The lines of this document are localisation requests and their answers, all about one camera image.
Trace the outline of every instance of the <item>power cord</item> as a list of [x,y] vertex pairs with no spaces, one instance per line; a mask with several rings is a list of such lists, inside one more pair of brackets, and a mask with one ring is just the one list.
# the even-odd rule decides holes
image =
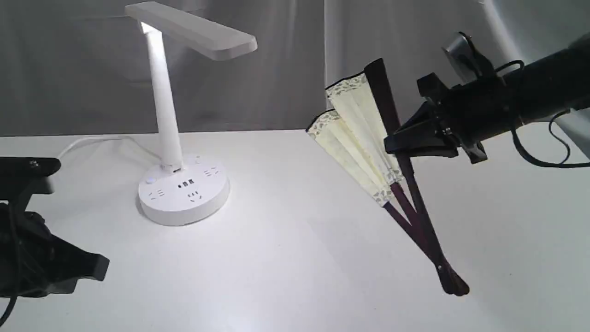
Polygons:
[[0,317],[0,327],[2,327],[4,325],[4,323],[6,322],[6,320],[8,320],[8,317],[10,316],[10,314],[12,313],[12,310],[14,309],[14,305],[17,303],[17,298],[18,298],[18,294],[20,292],[20,286],[21,286],[21,251],[20,251],[20,240],[18,239],[18,235],[17,235],[17,225],[16,225],[16,221],[15,221],[15,216],[14,216],[14,208],[12,206],[11,203],[8,203],[8,219],[10,222],[10,233],[11,233],[11,237],[12,237],[12,242],[14,243],[14,255],[16,258],[16,264],[17,264],[17,274],[16,274],[16,278],[15,278],[15,283],[14,283],[14,292],[12,293],[12,296],[10,296],[10,301],[8,302],[8,305],[6,306],[6,309],[4,309],[4,313],[2,314],[2,317]]
[[63,156],[68,154],[70,151],[76,149],[78,147],[78,145],[82,142],[90,141],[90,144],[93,144],[96,142],[115,141],[118,139],[128,139],[128,140],[132,141],[133,143],[135,143],[140,149],[144,150],[145,153],[147,153],[157,159],[160,159],[160,156],[158,156],[156,153],[152,152],[151,150],[145,148],[140,143],[138,143],[133,137],[128,136],[128,135],[82,137],[82,138],[76,139],[74,142],[72,142],[70,145],[68,145],[66,148],[64,148],[60,152],[60,154],[57,155],[57,158],[62,159]]
[[[500,67],[498,67],[496,69],[496,73],[499,71],[502,71],[510,66],[513,65],[519,65],[519,69],[521,71],[520,74],[520,82],[518,87],[516,88],[516,90],[514,91],[514,95],[512,96],[512,100],[514,101],[516,97],[518,97],[519,93],[520,93],[520,87],[522,86],[522,82],[524,81],[524,76],[525,76],[525,63],[522,60],[514,60],[514,61],[510,61]],[[539,166],[539,167],[549,167],[549,168],[582,168],[582,167],[590,167],[590,162],[582,162],[582,163],[578,163],[578,164],[566,164],[565,162],[569,159],[570,155],[571,155],[571,148],[569,147],[569,145],[561,138],[557,137],[554,133],[553,133],[553,123],[555,122],[555,120],[570,112],[570,109],[567,110],[563,110],[559,113],[557,113],[556,115],[554,115],[551,118],[551,121],[549,121],[549,133],[555,138],[557,139],[559,142],[561,142],[561,144],[563,144],[567,150],[566,153],[566,157],[563,159],[562,162],[556,164],[554,162],[545,162],[542,160],[539,160],[535,157],[533,157],[528,151],[526,151],[525,147],[523,147],[522,143],[520,142],[520,139],[518,137],[518,134],[516,133],[516,126],[514,125],[514,122],[510,122],[510,132],[512,133],[512,141],[514,142],[514,147],[516,148],[516,151],[518,151],[518,153],[520,154],[520,156],[525,159],[526,161],[528,161],[529,163],[535,165],[535,166]]]

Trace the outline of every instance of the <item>white desk lamp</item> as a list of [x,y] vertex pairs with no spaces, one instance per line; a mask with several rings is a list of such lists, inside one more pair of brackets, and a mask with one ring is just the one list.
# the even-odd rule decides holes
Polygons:
[[214,160],[182,155],[162,33],[213,60],[229,60],[256,50],[256,38],[157,2],[128,5],[125,13],[140,22],[146,37],[161,145],[161,165],[152,167],[139,183],[141,206],[159,224],[193,223],[223,206],[230,183]]

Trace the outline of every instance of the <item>table surface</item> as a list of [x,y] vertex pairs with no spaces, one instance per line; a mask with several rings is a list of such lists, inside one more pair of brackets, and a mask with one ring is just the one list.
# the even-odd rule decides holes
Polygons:
[[[563,146],[536,123],[530,152]],[[111,261],[104,282],[21,298],[6,331],[583,331],[590,305],[589,170],[522,160],[509,135],[489,160],[419,158],[415,169],[448,260],[471,294],[446,295],[433,265],[303,131],[181,135],[228,169],[231,194],[185,227],[137,210],[156,162],[133,143],[77,149],[35,196],[51,231]],[[134,135],[157,150],[156,135]],[[53,157],[77,136],[1,138],[0,155]],[[572,161],[584,161],[572,146]],[[7,300],[0,301],[4,307]]]

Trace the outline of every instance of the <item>fan paper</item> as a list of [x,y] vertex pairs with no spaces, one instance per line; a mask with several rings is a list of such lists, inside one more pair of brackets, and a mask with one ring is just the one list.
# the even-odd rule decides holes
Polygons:
[[321,114],[307,133],[385,205],[394,199],[391,184],[403,176],[395,157],[385,152],[387,133],[365,74],[344,79],[326,93],[335,109]]

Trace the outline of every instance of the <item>white cable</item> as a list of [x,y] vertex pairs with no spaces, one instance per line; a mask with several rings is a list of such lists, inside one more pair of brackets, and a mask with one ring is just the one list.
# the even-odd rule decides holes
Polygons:
[[79,139],[76,139],[74,142],[72,142],[70,145],[68,145],[65,149],[63,149],[60,154],[57,155],[57,158],[60,160],[63,158],[63,156],[65,156],[66,154],[68,154],[70,151],[74,150],[75,148],[77,148],[77,145],[82,143],[82,142],[86,142],[86,141],[94,141],[92,143],[96,143],[96,142],[105,142],[105,141],[114,141],[117,139],[129,139],[132,142],[134,142],[140,149],[144,150],[145,153],[160,159],[160,156],[158,156],[156,153],[150,151],[149,149],[143,147],[140,143],[138,143],[133,137],[128,136],[128,135],[113,135],[113,136],[92,136],[92,137],[82,137]]

